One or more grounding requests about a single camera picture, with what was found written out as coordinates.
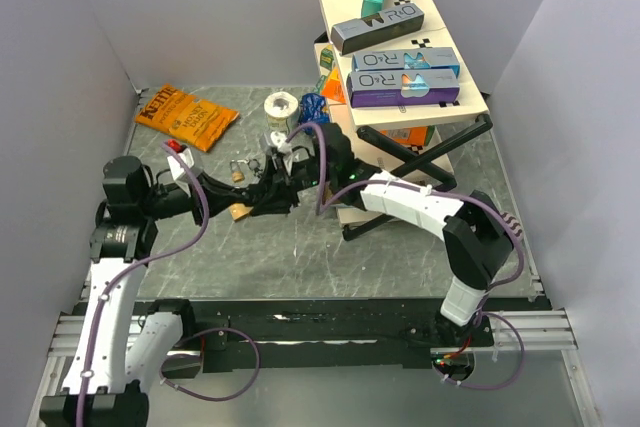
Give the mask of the large brass padlock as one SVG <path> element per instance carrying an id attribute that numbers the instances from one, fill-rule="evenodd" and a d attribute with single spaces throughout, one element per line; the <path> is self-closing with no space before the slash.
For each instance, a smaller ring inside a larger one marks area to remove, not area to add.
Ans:
<path id="1" fill-rule="evenodd" d="M 251 207 L 248 207 L 242 203 L 235 203 L 229 207 L 229 212 L 234 222 L 238 222 L 248 217 L 251 213 L 251 210 Z"/>

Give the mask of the small brass padlock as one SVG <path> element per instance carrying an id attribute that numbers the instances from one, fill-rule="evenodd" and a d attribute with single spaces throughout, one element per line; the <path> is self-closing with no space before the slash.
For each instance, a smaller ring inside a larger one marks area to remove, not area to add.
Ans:
<path id="1" fill-rule="evenodd" d="M 236 161 L 236 160 L 232 160 L 229 163 L 229 167 L 230 167 L 230 171 L 231 171 L 231 180 L 234 183 L 240 183 L 243 182 L 245 180 L 245 175 L 242 171 L 241 168 L 241 163 Z"/>

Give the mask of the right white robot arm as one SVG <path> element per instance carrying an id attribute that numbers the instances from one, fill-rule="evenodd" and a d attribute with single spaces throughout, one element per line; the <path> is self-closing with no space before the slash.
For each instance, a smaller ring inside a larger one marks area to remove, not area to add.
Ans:
<path id="1" fill-rule="evenodd" d="M 472 331 L 495 277 L 511 254 L 521 255 L 519 235 L 481 192 L 469 196 L 440 192 L 403 180 L 355 156 L 350 139 L 335 123 L 305 123 L 295 133 L 312 131 L 312 152 L 300 159 L 293 134 L 269 132 L 260 145 L 269 167 L 260 183 L 267 194 L 252 212 L 271 206 L 288 212 L 300 191 L 318 190 L 317 213 L 338 202 L 396 218 L 443 241 L 453 278 L 441 304 L 438 337 L 459 345 Z"/>

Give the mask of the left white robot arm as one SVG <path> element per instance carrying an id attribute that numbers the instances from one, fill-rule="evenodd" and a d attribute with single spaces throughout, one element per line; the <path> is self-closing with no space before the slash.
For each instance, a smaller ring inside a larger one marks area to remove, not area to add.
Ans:
<path id="1" fill-rule="evenodd" d="M 235 203 L 249 203 L 247 190 L 203 173 L 191 150 L 170 153 L 173 181 L 160 184 L 135 156 L 121 156 L 103 169 L 105 200 L 90 240 L 90 291 L 82 330 L 61 391 L 41 401 L 47 426 L 144 426 L 149 391 L 174 348 L 184 349 L 231 327 L 199 331 L 187 299 L 154 301 L 142 331 L 129 339 L 139 287 L 150 263 L 157 221 L 193 214 L 205 229 L 211 216 Z"/>

